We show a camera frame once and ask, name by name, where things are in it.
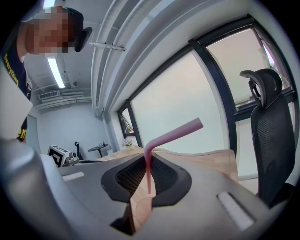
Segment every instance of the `flower pot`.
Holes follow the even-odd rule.
[[[126,150],[132,150],[134,147],[133,147],[133,144],[129,145],[129,146],[126,146]]]

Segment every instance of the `window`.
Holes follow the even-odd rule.
[[[293,127],[295,126],[294,103],[289,103]],[[251,119],[236,122],[238,176],[240,179],[250,179],[257,176],[257,164],[252,141]]]
[[[199,117],[204,128],[160,148],[181,153],[228,149],[224,111],[210,87],[211,76],[194,55],[198,57],[194,51],[181,57],[131,101],[144,145]]]
[[[123,135],[133,136],[134,130],[132,127],[132,123],[127,108],[121,114],[119,114],[119,119],[120,119]]]
[[[254,102],[248,80],[240,76],[243,70],[263,68],[275,70],[283,81],[283,88],[290,87],[284,67],[275,57],[270,44],[263,41],[254,28],[225,37],[207,49],[221,68],[231,90],[236,107]]]

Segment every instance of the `black mesh chair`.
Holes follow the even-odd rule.
[[[293,186],[285,183],[295,164],[295,139],[282,82],[271,69],[242,71],[258,103],[251,114],[252,140],[258,170],[258,195],[270,207],[288,198]]]

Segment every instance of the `white box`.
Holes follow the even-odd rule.
[[[56,145],[51,145],[49,146],[48,155],[54,159],[57,167],[62,167],[66,158],[70,156],[70,151]]]

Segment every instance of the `gray plastic surface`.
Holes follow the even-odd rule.
[[[255,219],[269,212],[257,197],[224,174],[184,159],[171,161],[191,175],[190,191],[174,206],[153,208],[140,231],[128,236],[109,226],[123,216],[126,203],[109,198],[101,176],[136,155],[58,169],[51,157],[42,155],[41,159],[25,144],[1,141],[0,146],[0,177],[6,194],[29,224],[52,238],[227,239],[240,231],[216,198],[224,191]],[[61,177],[77,172],[84,176],[66,182]]]

